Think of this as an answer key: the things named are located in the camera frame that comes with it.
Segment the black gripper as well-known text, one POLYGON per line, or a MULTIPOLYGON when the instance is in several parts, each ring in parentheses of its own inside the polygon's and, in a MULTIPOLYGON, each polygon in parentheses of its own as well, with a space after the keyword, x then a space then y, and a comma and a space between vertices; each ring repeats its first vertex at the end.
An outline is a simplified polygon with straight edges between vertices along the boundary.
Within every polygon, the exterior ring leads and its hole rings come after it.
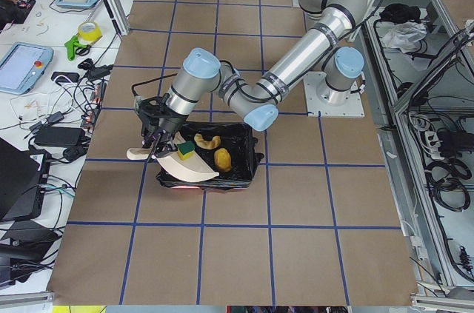
POLYGON ((169 97, 169 94, 165 94, 152 98, 136 95, 134 98, 135 112, 142 122, 143 148, 150 151, 147 161, 154 161, 177 151, 177 146, 169 141, 181 129, 187 115, 171 110, 166 105, 169 97))

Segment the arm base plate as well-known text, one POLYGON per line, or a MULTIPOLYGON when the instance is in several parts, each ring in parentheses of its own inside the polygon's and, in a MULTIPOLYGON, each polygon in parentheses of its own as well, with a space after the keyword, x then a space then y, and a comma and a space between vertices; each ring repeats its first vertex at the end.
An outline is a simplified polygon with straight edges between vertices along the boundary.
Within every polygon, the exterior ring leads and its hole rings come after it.
POLYGON ((350 90, 335 91, 326 83, 326 73, 308 72, 303 77, 307 115, 310 117, 363 118, 365 116, 357 81, 350 90))

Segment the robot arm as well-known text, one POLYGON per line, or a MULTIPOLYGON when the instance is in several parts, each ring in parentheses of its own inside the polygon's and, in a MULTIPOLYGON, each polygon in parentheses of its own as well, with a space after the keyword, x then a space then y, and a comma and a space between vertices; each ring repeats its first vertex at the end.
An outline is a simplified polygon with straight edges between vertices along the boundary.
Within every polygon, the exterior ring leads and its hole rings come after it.
POLYGON ((217 92, 246 124, 263 131, 278 117, 278 103, 316 64, 321 64, 327 74, 325 83, 330 90, 350 90, 361 75, 364 58, 357 49, 338 43, 362 23, 367 2, 298 0, 302 10, 321 18, 254 85, 249 85, 230 63, 202 48, 192 49, 162 97, 134 96, 135 112, 142 122, 143 148, 150 150, 150 158, 163 158, 176 151, 175 134, 206 93, 217 92))

